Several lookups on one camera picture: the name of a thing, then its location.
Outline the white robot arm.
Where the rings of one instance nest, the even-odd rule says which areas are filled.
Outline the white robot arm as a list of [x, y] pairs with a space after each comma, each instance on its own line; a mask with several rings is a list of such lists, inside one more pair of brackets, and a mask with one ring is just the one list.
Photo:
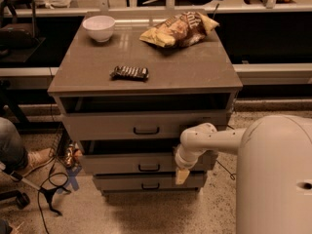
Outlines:
[[312, 119], [271, 115], [245, 129], [204, 123], [180, 135], [177, 184], [207, 151], [237, 156], [236, 234], [312, 234]]

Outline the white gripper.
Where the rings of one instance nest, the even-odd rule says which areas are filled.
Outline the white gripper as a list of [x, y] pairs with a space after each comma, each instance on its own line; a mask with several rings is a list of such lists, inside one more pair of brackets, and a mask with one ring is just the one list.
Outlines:
[[179, 167], [175, 171], [175, 183], [182, 185], [189, 177], [190, 171], [198, 162], [200, 156], [205, 153], [204, 149], [188, 149], [180, 144], [175, 149], [175, 163]]

